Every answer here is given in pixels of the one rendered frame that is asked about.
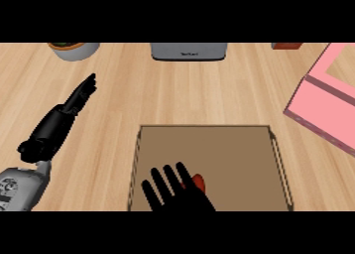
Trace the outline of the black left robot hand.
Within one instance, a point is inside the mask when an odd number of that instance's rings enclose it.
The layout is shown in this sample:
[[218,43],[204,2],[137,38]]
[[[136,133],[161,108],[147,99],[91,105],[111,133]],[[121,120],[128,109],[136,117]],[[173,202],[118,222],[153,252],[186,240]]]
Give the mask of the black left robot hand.
[[91,73],[77,86],[65,103],[57,104],[47,112],[28,140],[19,144],[18,152],[25,163],[34,164],[53,159],[69,134],[75,117],[94,90],[94,74]]

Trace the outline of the pink cardboard box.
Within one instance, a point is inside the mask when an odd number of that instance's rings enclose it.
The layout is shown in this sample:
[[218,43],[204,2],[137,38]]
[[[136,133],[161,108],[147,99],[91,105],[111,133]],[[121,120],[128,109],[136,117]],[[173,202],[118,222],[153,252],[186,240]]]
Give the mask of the pink cardboard box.
[[282,113],[355,157],[355,87],[326,73],[345,46],[326,45]]

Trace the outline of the red-brown block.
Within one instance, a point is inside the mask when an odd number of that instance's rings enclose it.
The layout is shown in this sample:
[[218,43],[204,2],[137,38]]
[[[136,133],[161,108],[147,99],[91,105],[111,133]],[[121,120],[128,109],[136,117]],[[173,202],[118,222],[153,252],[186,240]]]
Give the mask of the red-brown block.
[[273,50],[298,50],[302,43],[270,43]]

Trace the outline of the grey appliance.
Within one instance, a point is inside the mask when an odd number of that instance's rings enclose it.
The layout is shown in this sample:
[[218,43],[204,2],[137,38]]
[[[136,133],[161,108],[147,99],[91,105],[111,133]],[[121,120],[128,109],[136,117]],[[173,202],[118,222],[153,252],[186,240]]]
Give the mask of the grey appliance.
[[226,56],[226,43],[152,43],[150,56],[158,61],[220,61]]

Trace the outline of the brown tray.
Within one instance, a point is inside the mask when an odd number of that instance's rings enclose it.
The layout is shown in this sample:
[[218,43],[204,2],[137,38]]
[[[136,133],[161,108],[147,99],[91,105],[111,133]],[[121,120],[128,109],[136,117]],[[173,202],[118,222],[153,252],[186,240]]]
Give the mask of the brown tray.
[[291,211],[276,139],[266,125],[143,125],[136,136],[127,209],[146,211],[149,170],[181,163],[204,177],[218,211]]

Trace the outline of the red bell pepper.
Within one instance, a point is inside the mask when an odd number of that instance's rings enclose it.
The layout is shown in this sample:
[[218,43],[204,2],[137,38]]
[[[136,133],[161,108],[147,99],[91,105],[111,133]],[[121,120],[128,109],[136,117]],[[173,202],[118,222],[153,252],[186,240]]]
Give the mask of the red bell pepper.
[[192,182],[196,186],[196,188],[201,190],[202,193],[205,193],[205,183],[204,183],[204,178],[199,174],[195,174],[192,177]]

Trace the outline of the grey plant pot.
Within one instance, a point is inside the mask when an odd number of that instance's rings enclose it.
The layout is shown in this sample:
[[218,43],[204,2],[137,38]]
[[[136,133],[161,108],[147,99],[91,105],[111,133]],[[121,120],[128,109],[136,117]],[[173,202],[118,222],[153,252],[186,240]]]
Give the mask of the grey plant pot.
[[49,47],[63,61],[77,62],[93,55],[99,48],[99,43],[69,43],[63,45],[49,43]]

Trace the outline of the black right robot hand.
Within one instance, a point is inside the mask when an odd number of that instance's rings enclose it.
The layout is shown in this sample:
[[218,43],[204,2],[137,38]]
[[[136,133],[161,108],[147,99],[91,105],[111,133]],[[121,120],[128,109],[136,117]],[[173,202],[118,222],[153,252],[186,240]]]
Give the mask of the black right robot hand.
[[150,169],[150,178],[156,189],[147,180],[142,181],[142,191],[152,211],[156,212],[212,212],[215,210],[207,195],[196,188],[187,169],[181,162],[176,164],[178,177],[171,167],[162,167],[164,174]]

